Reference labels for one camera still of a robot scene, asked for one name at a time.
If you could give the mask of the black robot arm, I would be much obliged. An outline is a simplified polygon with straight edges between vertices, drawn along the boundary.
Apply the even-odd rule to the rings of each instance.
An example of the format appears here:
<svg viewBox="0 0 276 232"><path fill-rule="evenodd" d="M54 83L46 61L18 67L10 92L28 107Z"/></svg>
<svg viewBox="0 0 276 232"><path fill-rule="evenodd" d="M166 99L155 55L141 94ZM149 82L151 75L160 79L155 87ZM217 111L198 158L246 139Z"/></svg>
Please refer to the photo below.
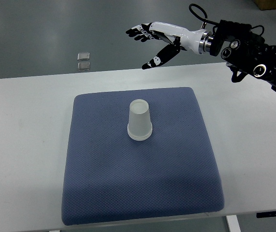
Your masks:
<svg viewBox="0 0 276 232"><path fill-rule="evenodd" d="M142 68L159 67L181 50L196 54L221 56L232 71L232 82L241 82L246 75L268 82L276 92L276 45L267 45L265 39L252 32L249 24L222 20L215 31L186 28L162 22L140 24L126 31L136 41L162 40L167 45Z"/></svg>

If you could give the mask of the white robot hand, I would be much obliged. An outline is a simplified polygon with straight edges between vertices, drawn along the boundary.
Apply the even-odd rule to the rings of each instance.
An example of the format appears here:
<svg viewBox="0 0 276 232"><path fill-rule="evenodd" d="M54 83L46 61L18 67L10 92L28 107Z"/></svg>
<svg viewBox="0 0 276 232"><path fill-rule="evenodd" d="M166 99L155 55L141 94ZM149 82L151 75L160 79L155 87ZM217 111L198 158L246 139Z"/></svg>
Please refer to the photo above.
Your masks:
<svg viewBox="0 0 276 232"><path fill-rule="evenodd" d="M139 24L126 31L129 37L134 37L134 40L146 42L148 40L163 40L169 43L160 50L148 63L142 65L142 69L150 69L162 66L163 64L174 58L179 52L180 47L185 50L192 50L196 54L209 52L208 39L212 33L206 29L198 29L190 31L186 28L162 23L153 22L147 24Z"/></svg>

